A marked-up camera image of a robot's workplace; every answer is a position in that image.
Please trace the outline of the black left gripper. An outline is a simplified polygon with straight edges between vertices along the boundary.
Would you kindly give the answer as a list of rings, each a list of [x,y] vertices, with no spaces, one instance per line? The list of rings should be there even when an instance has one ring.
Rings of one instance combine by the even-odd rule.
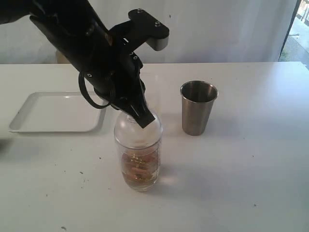
[[[91,106],[104,109],[111,105],[134,119],[141,128],[155,120],[146,105],[145,86],[140,79],[143,64],[134,53],[144,42],[145,39],[121,39],[115,42],[104,65],[94,64],[88,70],[80,70],[78,76],[81,94]],[[106,105],[99,105],[91,99],[85,80],[89,81],[99,97],[108,102]]]

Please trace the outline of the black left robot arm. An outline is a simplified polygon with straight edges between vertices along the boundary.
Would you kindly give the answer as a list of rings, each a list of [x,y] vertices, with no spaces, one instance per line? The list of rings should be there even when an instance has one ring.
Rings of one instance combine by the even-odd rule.
[[[154,121],[147,107],[140,80],[142,62],[135,49],[149,39],[169,35],[158,21],[142,9],[129,12],[129,21],[106,29],[86,0],[3,0],[0,22],[8,24],[29,16],[79,71],[79,88],[84,98],[101,109],[89,96],[85,83],[107,104],[128,114],[142,127]]]

